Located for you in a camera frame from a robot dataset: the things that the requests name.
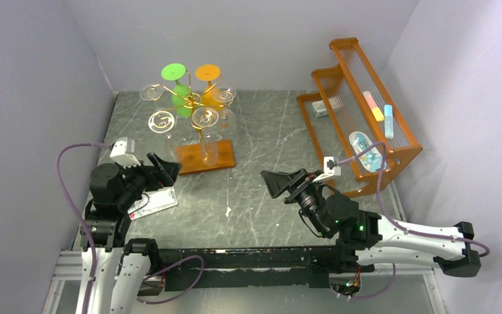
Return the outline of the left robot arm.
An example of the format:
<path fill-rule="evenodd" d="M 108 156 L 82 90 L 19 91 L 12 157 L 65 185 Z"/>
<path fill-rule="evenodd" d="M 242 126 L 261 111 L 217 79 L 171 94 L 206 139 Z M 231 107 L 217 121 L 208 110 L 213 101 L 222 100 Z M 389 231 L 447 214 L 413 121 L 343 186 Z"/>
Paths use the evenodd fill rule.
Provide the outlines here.
<path fill-rule="evenodd" d="M 129 209 L 144 193 L 172 187 L 182 165 L 150 152 L 149 165 L 107 163 L 90 175 L 82 225 L 82 286 L 77 313 L 129 313 L 146 275 L 162 265 L 155 239 L 127 240 Z"/>

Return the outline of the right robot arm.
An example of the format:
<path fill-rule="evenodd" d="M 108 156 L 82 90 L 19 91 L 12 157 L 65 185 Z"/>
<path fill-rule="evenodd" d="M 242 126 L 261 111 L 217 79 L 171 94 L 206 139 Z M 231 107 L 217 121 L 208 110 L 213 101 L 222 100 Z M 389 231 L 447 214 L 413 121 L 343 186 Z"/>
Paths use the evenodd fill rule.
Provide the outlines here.
<path fill-rule="evenodd" d="M 316 237 L 336 239 L 333 263 L 341 271 L 415 264 L 438 267 L 451 277 L 474 277 L 481 269 L 480 255 L 471 247 L 474 230 L 469 222 L 432 227 L 364 211 L 358 202 L 318 182 L 319 171 L 263 170 L 260 175 L 273 199 L 287 193 L 284 203 L 298 204 L 301 220 Z"/>

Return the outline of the orange plastic wine glass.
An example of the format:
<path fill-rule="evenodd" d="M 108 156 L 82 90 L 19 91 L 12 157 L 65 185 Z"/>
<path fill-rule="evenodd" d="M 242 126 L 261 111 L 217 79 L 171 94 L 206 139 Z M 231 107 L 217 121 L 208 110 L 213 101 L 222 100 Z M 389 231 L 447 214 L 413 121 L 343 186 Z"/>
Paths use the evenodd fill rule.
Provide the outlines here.
<path fill-rule="evenodd" d="M 213 98 L 213 94 L 218 91 L 216 85 L 219 83 L 221 75 L 220 68 L 214 64 L 204 64 L 195 70 L 196 78 L 207 83 L 199 101 L 202 106 L 213 108 L 216 111 L 222 110 L 222 103 Z"/>

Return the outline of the green plastic wine glass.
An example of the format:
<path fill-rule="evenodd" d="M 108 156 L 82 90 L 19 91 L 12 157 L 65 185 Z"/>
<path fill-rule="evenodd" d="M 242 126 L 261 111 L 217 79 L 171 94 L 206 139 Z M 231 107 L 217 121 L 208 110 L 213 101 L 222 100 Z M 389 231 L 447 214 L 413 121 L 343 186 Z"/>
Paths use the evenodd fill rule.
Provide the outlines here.
<path fill-rule="evenodd" d="M 173 108 L 178 116 L 188 118 L 192 115 L 192 108 L 188 104 L 192 95 L 190 85 L 180 83 L 180 79 L 189 75 L 186 67 L 181 63 L 170 63 L 161 70 L 161 77 L 169 82 L 175 82 L 174 88 L 163 87 L 171 94 Z"/>

